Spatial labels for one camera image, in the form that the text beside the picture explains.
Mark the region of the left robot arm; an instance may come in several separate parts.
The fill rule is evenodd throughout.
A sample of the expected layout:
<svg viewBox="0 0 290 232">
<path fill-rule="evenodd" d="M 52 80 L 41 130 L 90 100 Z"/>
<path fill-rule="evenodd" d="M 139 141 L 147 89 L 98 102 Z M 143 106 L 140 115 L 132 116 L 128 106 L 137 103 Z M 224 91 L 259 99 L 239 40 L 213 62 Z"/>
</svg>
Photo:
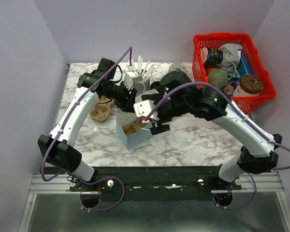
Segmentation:
<svg viewBox="0 0 290 232">
<path fill-rule="evenodd" d="M 60 122 L 48 135 L 41 135 L 38 146 L 43 156 L 41 176 L 44 181 L 51 181 L 44 175 L 45 164 L 52 164 L 81 179 L 81 186 L 87 191 L 97 187 L 97 171 L 82 160 L 82 155 L 74 148 L 78 133 L 93 107 L 102 96 L 115 101 L 118 108 L 132 112 L 135 103 L 136 89 L 133 76 L 136 69 L 130 63 L 128 70 L 122 73 L 122 80 L 113 77 L 118 67 L 117 62 L 101 59 L 98 68 L 91 73 L 82 74 L 72 102 Z"/>
</svg>

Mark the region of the blue paper bag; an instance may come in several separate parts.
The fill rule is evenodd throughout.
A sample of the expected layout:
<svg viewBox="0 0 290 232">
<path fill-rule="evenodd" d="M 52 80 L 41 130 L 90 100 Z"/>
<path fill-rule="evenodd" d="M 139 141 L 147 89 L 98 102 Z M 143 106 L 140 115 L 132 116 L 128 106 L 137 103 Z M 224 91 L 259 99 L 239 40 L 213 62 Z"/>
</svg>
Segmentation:
<svg viewBox="0 0 290 232">
<path fill-rule="evenodd" d="M 143 94 L 137 96 L 135 98 L 135 103 L 145 101 L 145 97 L 150 97 L 153 94 L 158 94 L 158 92 L 155 89 L 148 90 L 144 92 Z M 131 134 L 130 136 L 126 136 L 122 127 L 127 125 L 128 123 L 134 122 L 137 119 L 139 119 L 135 112 L 133 113 L 127 113 L 121 111 L 119 108 L 116 111 L 116 128 L 117 133 L 119 135 L 119 138 L 125 145 L 127 149 L 131 149 L 135 147 L 136 145 L 144 142 L 148 138 L 152 136 L 150 128 L 152 126 L 151 121 L 142 121 L 143 123 L 148 123 L 144 128 L 140 129 L 138 132 Z"/>
</svg>

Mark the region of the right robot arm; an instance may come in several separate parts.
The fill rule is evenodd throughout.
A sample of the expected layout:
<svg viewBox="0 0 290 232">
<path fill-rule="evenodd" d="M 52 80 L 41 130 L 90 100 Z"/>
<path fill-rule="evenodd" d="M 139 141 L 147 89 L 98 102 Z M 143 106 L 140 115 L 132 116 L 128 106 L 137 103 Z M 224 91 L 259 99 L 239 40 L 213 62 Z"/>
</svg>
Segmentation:
<svg viewBox="0 0 290 232">
<path fill-rule="evenodd" d="M 143 94 L 133 105 L 137 117 L 152 122 L 152 135 L 170 130 L 168 122 L 189 113 L 215 123 L 242 143 L 240 154 L 220 165 L 213 176 L 217 189 L 226 188 L 243 173 L 261 174 L 277 166 L 275 149 L 282 137 L 262 130 L 216 86 L 192 82 L 184 72 L 172 71 L 154 85 L 154 90 L 156 93 Z"/>
</svg>

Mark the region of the brown cardboard cup carrier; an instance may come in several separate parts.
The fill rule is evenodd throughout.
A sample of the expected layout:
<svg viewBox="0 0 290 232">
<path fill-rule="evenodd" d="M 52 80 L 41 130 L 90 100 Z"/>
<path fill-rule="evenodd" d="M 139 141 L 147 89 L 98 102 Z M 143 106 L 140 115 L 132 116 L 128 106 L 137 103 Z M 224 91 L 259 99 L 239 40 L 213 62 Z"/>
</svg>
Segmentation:
<svg viewBox="0 0 290 232">
<path fill-rule="evenodd" d="M 148 123 L 143 123 L 142 120 L 139 118 L 136 121 L 123 126 L 122 129 L 126 136 L 130 136 L 131 134 L 136 133 L 140 129 L 144 128 L 147 124 Z"/>
</svg>

